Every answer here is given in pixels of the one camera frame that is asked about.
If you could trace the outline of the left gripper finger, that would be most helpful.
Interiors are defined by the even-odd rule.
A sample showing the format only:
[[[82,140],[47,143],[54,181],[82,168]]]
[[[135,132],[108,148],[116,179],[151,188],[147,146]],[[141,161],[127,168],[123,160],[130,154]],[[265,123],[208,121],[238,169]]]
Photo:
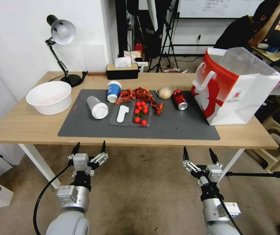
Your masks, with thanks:
[[[90,167],[92,168],[92,170],[95,170],[99,166],[101,166],[104,162],[106,162],[107,159],[108,159],[108,153],[106,152],[106,142],[103,141],[101,153],[90,160]]]
[[[79,152],[80,142],[76,144],[76,146],[72,149],[72,153],[67,156],[68,160],[72,160],[74,156]]]

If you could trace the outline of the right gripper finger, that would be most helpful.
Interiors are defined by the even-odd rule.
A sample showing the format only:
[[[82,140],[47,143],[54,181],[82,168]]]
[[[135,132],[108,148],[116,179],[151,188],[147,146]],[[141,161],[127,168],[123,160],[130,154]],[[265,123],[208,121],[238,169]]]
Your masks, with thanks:
[[[212,160],[212,164],[209,165],[209,169],[222,169],[223,164],[219,162],[217,155],[211,148],[209,148],[209,153]]]
[[[190,173],[191,172],[200,172],[200,168],[197,167],[194,163],[190,162],[189,160],[189,155],[188,155],[188,151],[187,151],[187,148],[186,147],[183,147],[183,166],[184,168],[189,171]]]

